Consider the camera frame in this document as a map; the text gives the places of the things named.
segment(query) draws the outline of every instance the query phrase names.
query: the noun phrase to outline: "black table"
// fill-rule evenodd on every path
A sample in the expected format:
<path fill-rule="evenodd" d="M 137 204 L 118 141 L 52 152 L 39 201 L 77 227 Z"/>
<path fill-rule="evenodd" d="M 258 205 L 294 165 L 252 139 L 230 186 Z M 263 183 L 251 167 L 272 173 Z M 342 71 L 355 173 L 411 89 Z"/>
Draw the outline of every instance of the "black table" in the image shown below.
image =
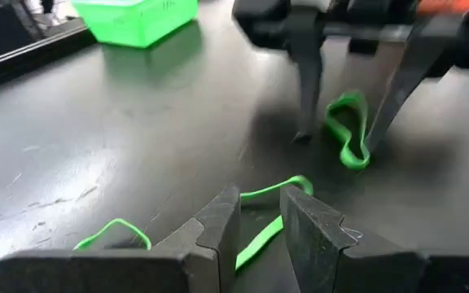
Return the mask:
<path fill-rule="evenodd" d="M 469 72 L 422 84 L 370 167 L 338 161 L 321 131 L 292 144 L 298 91 L 285 55 L 258 51 L 201 2 L 197 21 L 150 50 L 95 45 L 0 86 L 0 256 L 73 247 L 115 217 L 159 242 L 223 186 L 249 191 L 296 174 L 315 196 L 405 247 L 469 251 Z M 347 88 L 374 108 L 401 48 L 346 58 L 328 42 L 320 113 Z M 278 214 L 278 195 L 244 207 L 242 242 Z M 98 245 L 138 246 L 114 229 Z M 278 236 L 235 291 L 298 291 Z"/>

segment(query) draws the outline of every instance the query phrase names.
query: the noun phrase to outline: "green rubber band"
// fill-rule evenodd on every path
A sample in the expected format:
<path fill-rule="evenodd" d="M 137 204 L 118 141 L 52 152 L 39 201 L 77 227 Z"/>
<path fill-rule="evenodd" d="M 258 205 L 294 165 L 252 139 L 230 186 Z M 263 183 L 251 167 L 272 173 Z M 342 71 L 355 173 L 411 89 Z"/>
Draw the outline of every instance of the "green rubber band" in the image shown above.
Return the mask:
<path fill-rule="evenodd" d="M 134 225 L 130 224 L 128 221 L 120 218 L 116 218 L 111 220 L 109 223 L 107 223 L 104 228 L 102 228 L 99 232 L 96 234 L 93 234 L 89 236 L 88 238 L 83 239 L 80 241 L 74 248 L 73 250 L 76 249 L 86 249 L 94 244 L 94 242 L 99 239 L 101 236 L 103 236 L 103 233 L 106 232 L 108 228 L 115 224 L 122 224 L 125 225 L 126 227 L 130 228 L 137 236 L 140 237 L 140 239 L 146 244 L 146 249 L 150 250 L 151 249 L 151 241 L 150 239 L 137 227 Z"/>
<path fill-rule="evenodd" d="M 355 111 L 359 117 L 359 147 L 363 154 L 363 159 L 356 157 L 350 150 L 350 141 L 352 140 L 352 132 L 346 126 L 341 124 L 334 116 L 333 112 L 341 108 L 350 108 Z M 370 162 L 370 152 L 365 144 L 366 138 L 366 120 L 368 117 L 368 105 L 365 97 L 359 92 L 343 93 L 338 99 L 330 103 L 325 111 L 325 123 L 328 128 L 343 143 L 340 152 L 340 160 L 347 168 L 361 170 Z"/>
<path fill-rule="evenodd" d="M 248 199 L 253 199 L 259 195 L 263 195 L 269 191 L 276 190 L 281 186 L 285 186 L 287 184 L 298 184 L 301 186 L 303 191 L 308 195 L 314 194 L 314 189 L 312 183 L 305 177 L 298 175 L 289 178 L 288 180 L 281 182 L 279 184 L 264 188 L 262 190 L 257 190 L 253 192 L 244 192 L 240 194 L 240 197 L 243 201 Z M 94 244 L 94 242 L 100 238 L 109 227 L 114 224 L 122 224 L 126 227 L 130 228 L 137 236 L 139 236 L 143 242 L 146 244 L 146 249 L 151 249 L 151 241 L 150 239 L 137 227 L 130 224 L 126 220 L 117 218 L 109 223 L 107 223 L 104 228 L 102 228 L 96 234 L 85 238 L 84 240 L 80 241 L 73 249 L 86 249 Z M 282 216 L 278 216 L 274 221 L 268 224 L 250 243 L 245 247 L 236 257 L 236 266 L 235 269 L 240 269 L 243 265 L 245 265 L 251 258 L 253 258 L 260 250 L 262 250 L 265 245 L 281 230 L 283 230 L 283 220 Z"/>

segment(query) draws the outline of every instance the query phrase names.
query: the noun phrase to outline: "green plastic basket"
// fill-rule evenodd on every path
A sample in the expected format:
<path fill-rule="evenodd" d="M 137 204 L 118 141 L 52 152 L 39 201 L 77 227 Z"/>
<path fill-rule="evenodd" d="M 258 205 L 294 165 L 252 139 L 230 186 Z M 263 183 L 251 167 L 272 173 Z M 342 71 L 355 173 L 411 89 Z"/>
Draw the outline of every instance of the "green plastic basket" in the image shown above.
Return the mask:
<path fill-rule="evenodd" d="M 194 19 L 197 0 L 72 0 L 99 42 L 146 48 Z"/>

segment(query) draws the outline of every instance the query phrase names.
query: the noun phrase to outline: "dark tabletop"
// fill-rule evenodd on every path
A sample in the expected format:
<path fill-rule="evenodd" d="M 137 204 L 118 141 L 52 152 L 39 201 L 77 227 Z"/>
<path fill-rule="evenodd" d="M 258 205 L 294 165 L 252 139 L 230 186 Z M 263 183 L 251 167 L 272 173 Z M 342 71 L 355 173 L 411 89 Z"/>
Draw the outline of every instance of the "dark tabletop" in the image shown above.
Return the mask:
<path fill-rule="evenodd" d="M 394 243 L 469 252 L 469 72 L 422 84 L 369 168 L 352 173 L 323 131 L 291 143 L 296 69 L 252 48 L 231 5 L 201 2 L 196 22 L 150 50 L 95 45 L 0 86 L 0 256 L 73 247 L 115 217 L 157 243 L 230 182 L 249 191 L 296 174 Z M 401 48 L 346 58 L 342 40 L 323 51 L 320 113 L 347 88 L 376 107 Z M 240 246 L 277 214 L 277 194 L 244 207 Z M 114 229 L 98 245 L 138 239 Z M 280 236 L 235 286 L 297 290 Z"/>

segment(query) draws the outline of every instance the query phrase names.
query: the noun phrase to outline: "green container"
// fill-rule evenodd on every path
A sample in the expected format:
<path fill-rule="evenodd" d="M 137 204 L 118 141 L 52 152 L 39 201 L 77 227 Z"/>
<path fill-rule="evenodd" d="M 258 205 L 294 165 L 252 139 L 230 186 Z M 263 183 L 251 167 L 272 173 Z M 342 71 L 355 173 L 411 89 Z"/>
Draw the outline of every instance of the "green container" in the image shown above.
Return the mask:
<path fill-rule="evenodd" d="M 196 16 L 198 0 L 72 0 L 99 42 L 146 48 Z"/>

